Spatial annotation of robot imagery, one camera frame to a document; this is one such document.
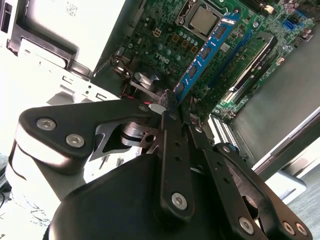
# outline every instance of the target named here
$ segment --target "sticker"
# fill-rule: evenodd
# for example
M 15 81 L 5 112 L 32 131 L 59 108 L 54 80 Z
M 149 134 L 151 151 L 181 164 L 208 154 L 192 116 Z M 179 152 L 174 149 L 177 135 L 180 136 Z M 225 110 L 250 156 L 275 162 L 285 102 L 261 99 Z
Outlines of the sticker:
M 66 2 L 65 12 L 67 14 L 69 14 L 71 17 L 76 16 L 77 10 L 78 10 L 77 5 L 75 5 L 74 3 L 70 2 L 70 1 Z

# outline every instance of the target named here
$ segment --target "metal plate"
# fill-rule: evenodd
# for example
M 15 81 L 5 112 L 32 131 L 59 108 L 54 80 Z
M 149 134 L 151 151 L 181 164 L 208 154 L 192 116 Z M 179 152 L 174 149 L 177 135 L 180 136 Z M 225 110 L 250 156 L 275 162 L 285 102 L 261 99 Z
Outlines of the metal plate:
M 75 61 L 95 70 L 125 0 L 30 0 L 26 22 L 77 50 Z

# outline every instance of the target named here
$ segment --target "black bracket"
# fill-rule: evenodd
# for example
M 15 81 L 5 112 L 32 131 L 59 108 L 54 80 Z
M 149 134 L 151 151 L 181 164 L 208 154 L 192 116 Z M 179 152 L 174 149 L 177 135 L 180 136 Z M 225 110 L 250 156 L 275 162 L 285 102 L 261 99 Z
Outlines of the black bracket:
M 15 140 L 27 154 L 60 173 L 73 174 L 79 172 L 89 158 L 108 154 L 103 152 L 103 144 L 110 140 L 117 126 L 147 123 L 152 118 L 160 120 L 147 105 L 132 99 L 31 108 L 20 115 Z M 37 126 L 40 119 L 50 119 L 56 127 L 43 130 Z M 98 144 L 97 133 L 103 135 Z M 67 144 L 66 137 L 71 134 L 81 136 L 84 145 Z

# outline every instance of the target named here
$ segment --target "blue ram module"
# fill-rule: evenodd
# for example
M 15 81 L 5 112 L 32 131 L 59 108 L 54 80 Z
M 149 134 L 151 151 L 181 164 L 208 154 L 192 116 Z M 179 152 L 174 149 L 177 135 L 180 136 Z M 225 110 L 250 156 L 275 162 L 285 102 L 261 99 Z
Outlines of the blue ram module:
M 207 41 L 202 46 L 201 50 L 197 53 L 192 63 L 182 76 L 181 80 L 173 89 L 178 104 L 180 104 L 187 96 L 190 89 L 209 65 L 214 55 L 219 51 L 221 45 L 227 39 L 239 19 L 239 14 L 230 12 L 226 13 L 221 18 Z

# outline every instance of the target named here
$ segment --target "sata port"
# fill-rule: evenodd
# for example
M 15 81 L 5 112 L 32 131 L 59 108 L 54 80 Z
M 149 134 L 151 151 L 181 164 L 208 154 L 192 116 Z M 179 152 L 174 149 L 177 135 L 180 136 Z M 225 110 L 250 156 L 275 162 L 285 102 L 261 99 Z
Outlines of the sata port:
M 296 26 L 293 25 L 288 19 L 283 22 L 283 26 L 290 31 L 296 28 Z

